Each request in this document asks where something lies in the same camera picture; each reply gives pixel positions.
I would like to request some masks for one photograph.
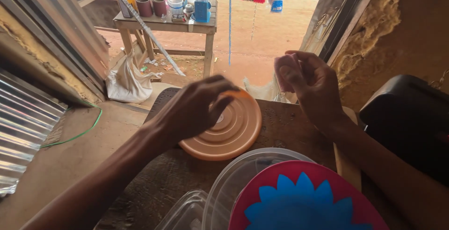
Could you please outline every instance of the sponge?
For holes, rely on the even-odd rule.
[[[288,54],[274,59],[274,74],[276,74],[276,78],[278,79],[281,92],[294,93],[295,90],[293,89],[293,87],[287,81],[285,81],[285,79],[279,72],[279,69],[285,65],[291,67],[293,70],[301,72],[298,56],[296,54]]]

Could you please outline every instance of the chain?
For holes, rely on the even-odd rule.
[[[445,81],[445,76],[446,76],[446,74],[449,74],[449,70],[446,70],[445,72],[443,72],[443,76],[440,78],[439,81],[433,81],[433,82],[431,82],[431,83],[430,83],[430,86],[433,87],[433,88],[435,88],[435,89],[437,89],[437,90],[440,90],[440,89],[441,89],[441,86],[443,86],[443,83],[444,83],[444,81]]]
[[[255,10],[256,9],[257,9],[257,3],[254,3],[254,16],[253,16],[253,28],[251,30],[251,40],[252,40],[252,37],[254,36]]]

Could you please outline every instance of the weighing scale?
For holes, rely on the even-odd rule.
[[[209,22],[210,8],[212,5],[209,0],[195,0],[195,10],[193,13],[194,19],[197,22]]]

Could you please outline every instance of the transparent plastic lid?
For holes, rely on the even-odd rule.
[[[203,212],[203,230],[226,230],[232,208],[240,192],[266,167],[289,160],[312,162],[310,158],[283,148],[263,148],[247,152],[233,160],[217,177]]]
[[[203,190],[187,192],[154,230],[200,230],[206,199]]]

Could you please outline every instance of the green string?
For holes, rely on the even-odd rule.
[[[103,113],[103,110],[102,110],[100,107],[98,107],[98,106],[96,106],[96,105],[94,105],[94,104],[91,104],[91,103],[89,103],[89,102],[86,102],[86,101],[82,101],[82,102],[84,102],[84,103],[86,103],[86,104],[88,104],[88,105],[90,105],[90,106],[97,107],[98,109],[100,109],[100,113],[98,114],[97,120],[95,120],[95,123],[92,125],[92,127],[89,128],[88,130],[86,130],[86,131],[80,133],[79,135],[77,135],[77,136],[75,136],[75,137],[73,137],[73,138],[68,139],[67,141],[58,141],[58,142],[50,143],[50,144],[47,144],[47,145],[42,145],[40,148],[45,148],[45,147],[49,147],[49,146],[54,146],[54,145],[66,143],[66,142],[71,141],[71,140],[75,140],[76,138],[78,138],[78,137],[84,135],[85,133],[87,133],[87,132],[89,132],[90,130],[92,130],[93,127],[95,127],[95,125],[98,123],[98,120],[99,120],[100,117],[101,117],[101,114]]]

